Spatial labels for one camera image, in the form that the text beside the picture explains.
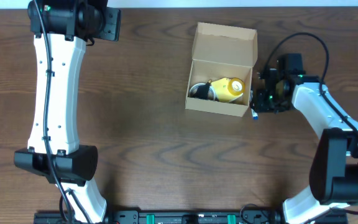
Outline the blue and white marker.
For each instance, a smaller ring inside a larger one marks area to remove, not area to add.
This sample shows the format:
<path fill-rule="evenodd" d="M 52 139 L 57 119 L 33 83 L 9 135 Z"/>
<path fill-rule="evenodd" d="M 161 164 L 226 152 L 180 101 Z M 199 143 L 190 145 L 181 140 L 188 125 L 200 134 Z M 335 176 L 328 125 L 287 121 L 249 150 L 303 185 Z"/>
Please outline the blue and white marker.
<path fill-rule="evenodd" d="M 251 109 L 251 114 L 252 114 L 252 118 L 253 120 L 258 120 L 259 116 L 257 114 L 257 112 L 254 109 L 254 101 L 253 101 L 253 91 L 250 91 L 250 103 L 249 103 L 250 109 Z"/>

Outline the small yellow tape roll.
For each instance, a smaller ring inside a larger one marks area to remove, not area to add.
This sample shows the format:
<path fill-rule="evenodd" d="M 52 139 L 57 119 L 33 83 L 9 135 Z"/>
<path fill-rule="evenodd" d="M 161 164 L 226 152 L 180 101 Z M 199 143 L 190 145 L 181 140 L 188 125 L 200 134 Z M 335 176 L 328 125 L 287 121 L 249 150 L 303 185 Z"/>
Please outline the small yellow tape roll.
<path fill-rule="evenodd" d="M 233 96 L 241 96 L 245 90 L 245 83 L 239 78 L 232 78 L 227 84 L 229 93 Z"/>

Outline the yellow sticky note pad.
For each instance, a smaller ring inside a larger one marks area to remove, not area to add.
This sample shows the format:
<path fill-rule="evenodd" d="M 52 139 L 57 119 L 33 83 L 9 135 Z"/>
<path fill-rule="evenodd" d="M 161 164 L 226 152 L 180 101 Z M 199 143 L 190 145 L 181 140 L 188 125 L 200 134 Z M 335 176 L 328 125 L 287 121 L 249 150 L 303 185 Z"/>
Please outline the yellow sticky note pad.
<path fill-rule="evenodd" d="M 220 102 L 230 103 L 240 97 L 240 96 L 233 96 L 229 93 L 227 89 L 227 84 L 229 83 L 230 79 L 231 78 L 222 78 L 220 80 L 216 80 L 211 83 L 212 87 L 216 92 L 216 98 Z"/>

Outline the white tape roll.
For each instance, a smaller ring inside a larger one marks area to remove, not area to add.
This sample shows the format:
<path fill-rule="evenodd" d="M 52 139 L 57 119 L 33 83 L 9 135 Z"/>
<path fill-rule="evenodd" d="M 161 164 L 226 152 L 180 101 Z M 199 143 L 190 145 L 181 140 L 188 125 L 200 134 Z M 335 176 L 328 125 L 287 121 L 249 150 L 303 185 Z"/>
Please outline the white tape roll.
<path fill-rule="evenodd" d="M 193 85 L 189 90 L 189 97 L 194 98 L 194 94 L 197 91 L 197 88 L 203 84 L 205 84 L 205 83 L 197 83 L 197 84 Z M 209 89 L 209 99 L 208 100 L 214 101 L 215 99 L 216 99 L 216 92 L 211 85 L 211 87 Z"/>

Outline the cardboard box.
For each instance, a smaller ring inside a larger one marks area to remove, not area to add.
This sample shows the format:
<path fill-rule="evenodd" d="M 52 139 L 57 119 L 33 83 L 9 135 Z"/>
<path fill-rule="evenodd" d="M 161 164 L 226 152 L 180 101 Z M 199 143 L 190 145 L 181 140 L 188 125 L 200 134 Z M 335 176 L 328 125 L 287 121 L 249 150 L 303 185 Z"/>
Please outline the cardboard box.
<path fill-rule="evenodd" d="M 257 57 L 255 29 L 199 22 L 192 47 L 185 108 L 242 117 L 249 109 L 252 69 Z M 244 94 L 230 103 L 217 98 L 212 101 L 189 97 L 193 85 L 222 78 L 241 79 L 245 83 Z"/>

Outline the black teardrop-shaped object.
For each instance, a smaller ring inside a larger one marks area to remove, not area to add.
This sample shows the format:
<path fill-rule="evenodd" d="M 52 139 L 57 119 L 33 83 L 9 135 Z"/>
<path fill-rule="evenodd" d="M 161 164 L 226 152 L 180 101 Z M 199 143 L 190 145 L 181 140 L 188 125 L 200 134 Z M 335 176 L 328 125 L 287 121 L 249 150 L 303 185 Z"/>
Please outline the black teardrop-shaped object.
<path fill-rule="evenodd" d="M 210 87 L 211 87 L 211 80 L 208 80 L 205 84 L 200 85 L 197 88 L 197 91 L 195 92 L 194 97 L 202 99 L 202 100 L 208 100 Z"/>

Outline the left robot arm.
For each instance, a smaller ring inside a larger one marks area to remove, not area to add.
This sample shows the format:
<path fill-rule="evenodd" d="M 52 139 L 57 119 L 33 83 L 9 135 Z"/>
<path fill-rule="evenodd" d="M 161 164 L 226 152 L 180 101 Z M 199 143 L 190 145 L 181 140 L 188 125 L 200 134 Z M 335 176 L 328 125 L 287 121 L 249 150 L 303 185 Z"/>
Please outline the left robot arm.
<path fill-rule="evenodd" d="M 117 41 L 121 12 L 107 0 L 31 1 L 27 8 L 37 59 L 35 114 L 27 147 L 16 167 L 45 177 L 60 191 L 55 215 L 36 223 L 112 223 L 94 175 L 95 146 L 80 144 L 77 102 L 81 64 L 96 39 Z"/>

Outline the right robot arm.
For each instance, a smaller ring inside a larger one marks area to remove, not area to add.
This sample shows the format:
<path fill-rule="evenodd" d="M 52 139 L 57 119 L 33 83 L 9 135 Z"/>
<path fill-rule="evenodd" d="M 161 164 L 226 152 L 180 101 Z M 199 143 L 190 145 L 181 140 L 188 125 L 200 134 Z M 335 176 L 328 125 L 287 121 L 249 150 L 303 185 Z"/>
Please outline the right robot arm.
<path fill-rule="evenodd" d="M 332 98 L 322 78 L 307 75 L 301 54 L 285 54 L 276 68 L 261 74 L 252 108 L 257 113 L 298 110 L 316 133 L 319 143 L 308 186 L 282 204 L 271 216 L 276 223 L 343 221 L 358 204 L 358 122 Z"/>

